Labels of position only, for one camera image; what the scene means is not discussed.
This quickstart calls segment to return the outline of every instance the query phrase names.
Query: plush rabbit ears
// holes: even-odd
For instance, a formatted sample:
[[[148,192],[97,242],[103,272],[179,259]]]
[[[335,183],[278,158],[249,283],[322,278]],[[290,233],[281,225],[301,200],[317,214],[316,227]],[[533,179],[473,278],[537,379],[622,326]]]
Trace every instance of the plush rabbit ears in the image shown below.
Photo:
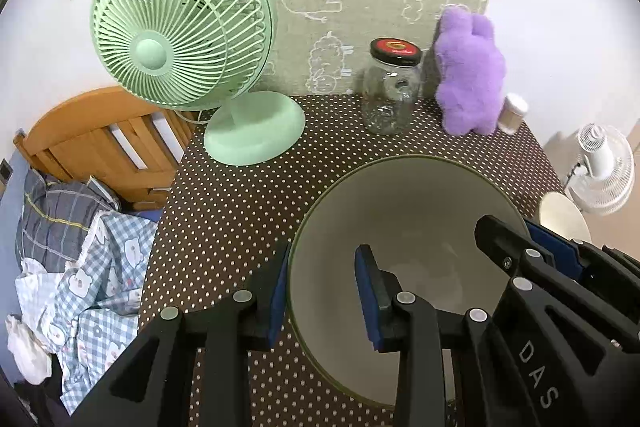
[[[447,8],[440,19],[440,32],[459,32],[494,40],[494,25],[484,15],[462,8]]]

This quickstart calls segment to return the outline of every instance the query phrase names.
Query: small white container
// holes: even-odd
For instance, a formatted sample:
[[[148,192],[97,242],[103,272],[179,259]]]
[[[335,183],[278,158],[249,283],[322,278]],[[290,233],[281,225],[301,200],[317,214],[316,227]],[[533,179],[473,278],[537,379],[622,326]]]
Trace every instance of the small white container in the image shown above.
[[[548,192],[540,200],[536,217],[540,225],[569,241],[591,242],[591,233],[580,209],[559,192]]]
[[[515,134],[524,117],[529,112],[529,104],[519,94],[510,92],[504,97],[504,105],[498,118],[498,129],[505,134]]]

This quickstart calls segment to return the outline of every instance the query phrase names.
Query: white cloth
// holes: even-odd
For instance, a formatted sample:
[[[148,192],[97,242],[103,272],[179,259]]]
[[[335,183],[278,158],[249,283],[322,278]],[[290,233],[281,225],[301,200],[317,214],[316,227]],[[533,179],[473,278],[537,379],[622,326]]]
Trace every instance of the white cloth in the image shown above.
[[[6,347],[14,354],[24,379],[33,385],[42,383],[51,376],[51,357],[25,324],[9,315],[4,320],[9,340]]]
[[[26,257],[22,260],[22,273],[15,280],[22,321],[45,348],[50,346],[48,339],[42,334],[42,319],[63,276],[63,273],[47,273],[42,264]]]

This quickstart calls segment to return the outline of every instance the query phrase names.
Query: bed headboard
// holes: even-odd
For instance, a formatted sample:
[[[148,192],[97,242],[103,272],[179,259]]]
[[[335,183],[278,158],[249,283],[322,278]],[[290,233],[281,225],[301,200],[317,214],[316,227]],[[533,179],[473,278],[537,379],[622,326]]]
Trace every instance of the bed headboard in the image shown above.
[[[160,208],[177,161],[154,125],[152,114],[158,112],[184,150],[193,125],[120,86],[66,100],[40,118],[27,136],[18,134],[14,144],[33,168],[59,180],[86,181],[93,175],[133,203],[136,210]],[[113,125],[119,127],[143,165],[139,161],[135,165],[115,138]]]

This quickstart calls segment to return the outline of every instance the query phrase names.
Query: table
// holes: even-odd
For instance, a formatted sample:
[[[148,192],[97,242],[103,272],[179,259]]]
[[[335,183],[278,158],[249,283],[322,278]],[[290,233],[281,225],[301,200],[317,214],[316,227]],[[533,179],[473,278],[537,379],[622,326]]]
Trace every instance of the table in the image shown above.
[[[487,176],[527,217],[540,198],[561,190],[526,125],[514,136],[444,133],[433,99],[417,108],[411,131],[394,137],[365,131],[356,96],[295,97],[306,114],[302,138],[268,162],[225,166],[204,150],[203,130],[177,170],[146,272],[140,325],[165,306],[206,309],[241,288],[269,260],[278,238],[293,239],[314,200],[347,172],[386,156],[425,153],[458,161]],[[250,354],[255,427],[375,427],[393,412],[360,403],[315,370],[285,320],[270,353]],[[198,424],[203,357],[196,358],[190,425]]]

